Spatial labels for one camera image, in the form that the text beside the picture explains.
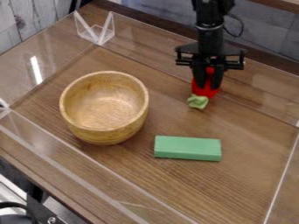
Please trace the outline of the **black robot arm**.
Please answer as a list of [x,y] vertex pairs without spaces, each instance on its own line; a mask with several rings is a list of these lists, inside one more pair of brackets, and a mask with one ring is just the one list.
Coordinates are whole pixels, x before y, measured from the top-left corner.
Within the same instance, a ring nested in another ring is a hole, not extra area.
[[188,66],[199,89],[220,88],[224,73],[244,69],[246,52],[224,43],[224,17],[235,0],[191,0],[196,13],[198,41],[175,47],[176,65]]

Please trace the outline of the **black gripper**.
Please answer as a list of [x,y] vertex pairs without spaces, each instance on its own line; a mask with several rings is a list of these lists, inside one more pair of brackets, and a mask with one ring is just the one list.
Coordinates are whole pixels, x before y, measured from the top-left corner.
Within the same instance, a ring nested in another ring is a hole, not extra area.
[[[199,61],[207,65],[215,66],[215,72],[212,75],[211,89],[220,87],[224,70],[243,70],[246,65],[246,53],[243,48],[238,48],[231,44],[224,44],[218,54],[203,54],[199,52],[199,43],[194,42],[187,45],[179,45],[175,47],[176,52],[176,65],[191,67],[195,61]],[[200,88],[206,85],[206,67],[195,65],[192,68],[192,75],[196,84]]]

